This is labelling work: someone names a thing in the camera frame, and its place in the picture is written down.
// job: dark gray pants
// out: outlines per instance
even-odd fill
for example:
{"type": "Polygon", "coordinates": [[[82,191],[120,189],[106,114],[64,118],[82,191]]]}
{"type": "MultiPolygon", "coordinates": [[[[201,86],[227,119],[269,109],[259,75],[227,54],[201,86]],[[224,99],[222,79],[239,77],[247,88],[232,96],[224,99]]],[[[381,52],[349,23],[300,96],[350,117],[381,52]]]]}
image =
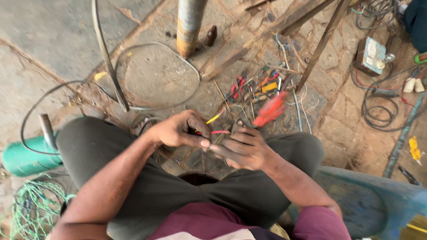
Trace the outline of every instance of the dark gray pants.
{"type": "MultiPolygon", "coordinates": [[[[94,117],[67,124],[57,144],[65,168],[78,188],[125,150],[134,137],[126,130],[94,117]]],[[[320,141],[306,133],[273,137],[267,144],[310,177],[323,159],[320,141]]],[[[238,170],[214,183],[193,186],[164,171],[150,158],[109,223],[115,240],[141,240],[152,233],[171,212],[191,202],[224,206],[247,225],[269,228],[290,201],[262,171],[238,170]]]]}

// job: forearm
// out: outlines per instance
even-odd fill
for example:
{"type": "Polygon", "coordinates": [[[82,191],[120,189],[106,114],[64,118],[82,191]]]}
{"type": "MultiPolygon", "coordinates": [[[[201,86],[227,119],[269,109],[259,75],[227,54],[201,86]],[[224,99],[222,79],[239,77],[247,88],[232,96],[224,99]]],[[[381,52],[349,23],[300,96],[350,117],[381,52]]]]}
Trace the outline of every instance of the forearm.
{"type": "Polygon", "coordinates": [[[108,223],[120,210],[135,179],[158,144],[147,132],[79,190],[61,223],[108,223]]]}
{"type": "Polygon", "coordinates": [[[284,160],[279,154],[270,151],[261,167],[282,190],[284,195],[299,208],[324,206],[342,217],[337,203],[307,174],[284,160]]]}

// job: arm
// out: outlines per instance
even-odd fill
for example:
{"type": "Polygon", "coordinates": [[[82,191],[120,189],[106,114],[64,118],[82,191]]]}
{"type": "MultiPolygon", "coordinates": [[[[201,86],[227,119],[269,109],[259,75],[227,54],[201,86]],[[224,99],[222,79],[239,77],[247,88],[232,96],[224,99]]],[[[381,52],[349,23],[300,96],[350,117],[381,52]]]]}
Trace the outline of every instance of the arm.
{"type": "Polygon", "coordinates": [[[192,110],[154,125],[83,185],[56,224],[52,239],[106,239],[107,223],[120,210],[157,147],[200,146],[210,136],[209,127],[192,110]],[[197,129],[203,137],[188,134],[189,128],[197,129]]]}
{"type": "Polygon", "coordinates": [[[235,168],[263,170],[299,210],[309,206],[324,206],[342,218],[338,204],[307,174],[284,160],[265,142],[256,129],[237,127],[221,146],[209,149],[226,157],[227,164],[235,168]]]}

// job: hand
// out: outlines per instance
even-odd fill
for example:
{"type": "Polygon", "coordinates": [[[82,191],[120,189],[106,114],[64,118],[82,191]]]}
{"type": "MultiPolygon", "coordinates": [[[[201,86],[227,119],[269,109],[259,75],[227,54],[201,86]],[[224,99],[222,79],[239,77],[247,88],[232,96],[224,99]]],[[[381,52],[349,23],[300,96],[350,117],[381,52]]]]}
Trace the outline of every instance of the hand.
{"type": "Polygon", "coordinates": [[[156,144],[168,146],[202,147],[202,141],[205,141],[203,143],[205,146],[209,146],[211,139],[209,126],[200,113],[195,110],[182,111],[154,125],[147,131],[147,134],[153,137],[156,144]],[[197,129],[202,136],[188,134],[189,129],[197,129]]]}
{"type": "Polygon", "coordinates": [[[235,132],[221,145],[210,145],[209,150],[226,157],[227,165],[234,168],[259,170],[273,150],[265,143],[256,129],[236,126],[235,132]]]}

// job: maroon shirt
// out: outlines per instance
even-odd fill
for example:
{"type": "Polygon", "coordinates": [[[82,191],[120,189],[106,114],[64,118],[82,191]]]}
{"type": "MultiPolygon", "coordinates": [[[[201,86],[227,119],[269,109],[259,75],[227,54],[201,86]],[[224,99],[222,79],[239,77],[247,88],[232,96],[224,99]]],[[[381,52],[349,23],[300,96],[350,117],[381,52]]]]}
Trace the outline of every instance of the maroon shirt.
{"type": "MultiPolygon", "coordinates": [[[[212,203],[190,203],[172,212],[147,240],[281,240],[266,229],[246,226],[232,211],[212,203]]],[[[340,217],[322,206],[307,207],[298,216],[292,240],[350,240],[340,217]]]]}

